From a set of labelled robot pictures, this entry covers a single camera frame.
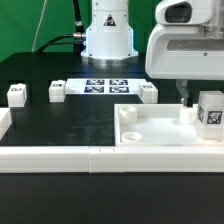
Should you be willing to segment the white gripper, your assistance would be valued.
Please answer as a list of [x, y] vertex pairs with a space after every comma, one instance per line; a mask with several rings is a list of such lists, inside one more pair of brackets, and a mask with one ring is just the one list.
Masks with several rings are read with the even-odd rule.
[[146, 73], [177, 79], [182, 104], [192, 107], [187, 80], [224, 80], [224, 0], [162, 0], [155, 18]]

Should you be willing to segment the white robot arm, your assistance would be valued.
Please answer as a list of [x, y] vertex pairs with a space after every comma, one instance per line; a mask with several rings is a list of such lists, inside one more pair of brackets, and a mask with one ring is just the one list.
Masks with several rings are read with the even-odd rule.
[[[116, 66], [138, 56], [128, 24], [129, 0], [92, 0], [84, 61]], [[189, 80], [224, 80], [224, 0], [162, 0], [146, 51], [152, 79], [174, 79], [189, 103]]]

